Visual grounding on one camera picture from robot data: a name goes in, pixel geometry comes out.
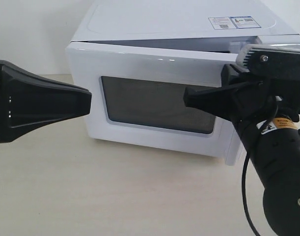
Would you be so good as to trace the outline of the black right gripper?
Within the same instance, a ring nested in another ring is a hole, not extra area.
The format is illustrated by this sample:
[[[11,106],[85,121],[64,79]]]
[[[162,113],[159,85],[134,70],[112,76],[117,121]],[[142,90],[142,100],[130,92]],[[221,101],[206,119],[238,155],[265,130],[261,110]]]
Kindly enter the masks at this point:
[[[300,77],[255,76],[235,64],[225,64],[220,76],[226,86],[200,91],[187,87],[185,106],[231,120],[235,128],[265,121],[275,108],[275,117],[300,120]]]

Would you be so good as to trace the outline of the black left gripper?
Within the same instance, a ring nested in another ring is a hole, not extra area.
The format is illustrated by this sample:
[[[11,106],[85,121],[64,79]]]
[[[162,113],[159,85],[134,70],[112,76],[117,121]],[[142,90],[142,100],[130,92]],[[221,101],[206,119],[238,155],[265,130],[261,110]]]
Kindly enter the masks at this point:
[[[0,144],[90,113],[91,92],[0,60]]]

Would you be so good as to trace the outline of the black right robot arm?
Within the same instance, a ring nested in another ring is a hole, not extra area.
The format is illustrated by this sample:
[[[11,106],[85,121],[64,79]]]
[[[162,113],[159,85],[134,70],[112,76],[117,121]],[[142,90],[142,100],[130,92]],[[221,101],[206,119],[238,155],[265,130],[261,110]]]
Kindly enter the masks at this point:
[[[300,68],[242,72],[224,66],[219,88],[186,88],[187,107],[233,123],[263,186],[263,209],[279,236],[300,236]]]

